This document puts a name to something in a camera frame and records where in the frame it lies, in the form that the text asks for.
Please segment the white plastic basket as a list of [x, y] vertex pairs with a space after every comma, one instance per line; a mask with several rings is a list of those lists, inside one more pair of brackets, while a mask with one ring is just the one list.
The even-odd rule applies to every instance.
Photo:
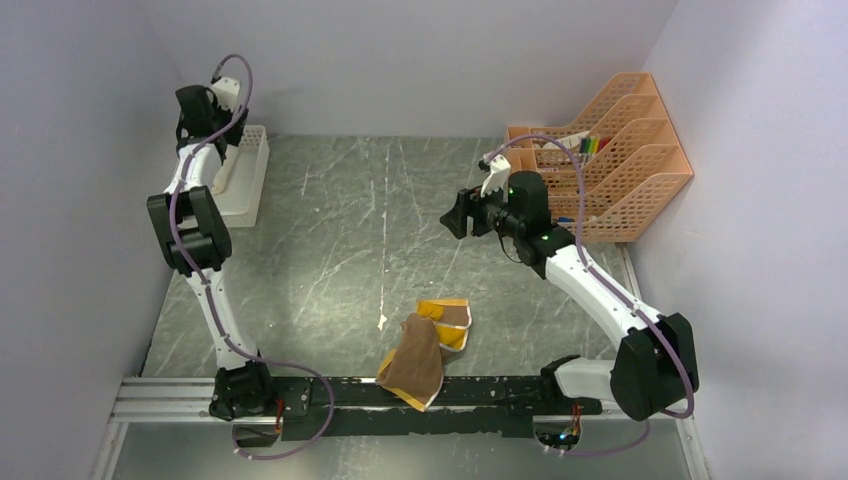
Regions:
[[229, 229], [254, 227], [269, 152], [266, 128], [246, 125], [239, 144], [227, 146], [224, 160], [214, 146], [201, 150], [185, 175], [186, 186], [209, 186]]

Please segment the orange file organizer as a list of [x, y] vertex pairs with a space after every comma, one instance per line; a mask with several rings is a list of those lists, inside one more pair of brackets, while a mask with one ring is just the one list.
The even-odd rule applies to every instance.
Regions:
[[[612, 140], [582, 165], [578, 145], [587, 135]], [[636, 241], [694, 175], [647, 72], [614, 75], [565, 126], [509, 126], [505, 140], [514, 170], [542, 175], [555, 221], [571, 227], [586, 194], [586, 242]]]

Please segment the brown yellow towel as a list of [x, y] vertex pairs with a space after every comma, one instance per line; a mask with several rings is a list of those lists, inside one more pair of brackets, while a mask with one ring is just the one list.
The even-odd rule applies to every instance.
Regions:
[[413, 409], [429, 409], [442, 389], [445, 364], [462, 353], [473, 324], [470, 302], [426, 299], [401, 323], [402, 334], [376, 375], [376, 383]]

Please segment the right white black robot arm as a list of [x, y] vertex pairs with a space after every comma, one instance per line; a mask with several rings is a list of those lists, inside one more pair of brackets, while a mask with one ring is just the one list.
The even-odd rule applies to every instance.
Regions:
[[699, 378], [690, 322], [646, 305], [600, 268], [576, 234], [553, 221], [540, 174], [520, 171], [493, 192], [461, 189], [440, 222], [457, 239], [511, 239], [517, 262], [576, 301], [615, 346], [612, 361], [569, 356], [547, 365], [539, 398], [548, 412], [586, 398], [614, 402], [636, 421], [693, 413]]

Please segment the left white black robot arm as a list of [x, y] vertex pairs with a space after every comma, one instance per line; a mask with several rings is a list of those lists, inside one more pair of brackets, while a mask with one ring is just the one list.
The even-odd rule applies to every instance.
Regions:
[[256, 343], [239, 326], [228, 297], [224, 263], [232, 240], [212, 187], [236, 158], [248, 109], [238, 81], [216, 75], [208, 85], [180, 88], [177, 164], [166, 189], [146, 208], [166, 264], [198, 300], [213, 339], [217, 372], [212, 417], [231, 421], [261, 416], [277, 405], [277, 388]]

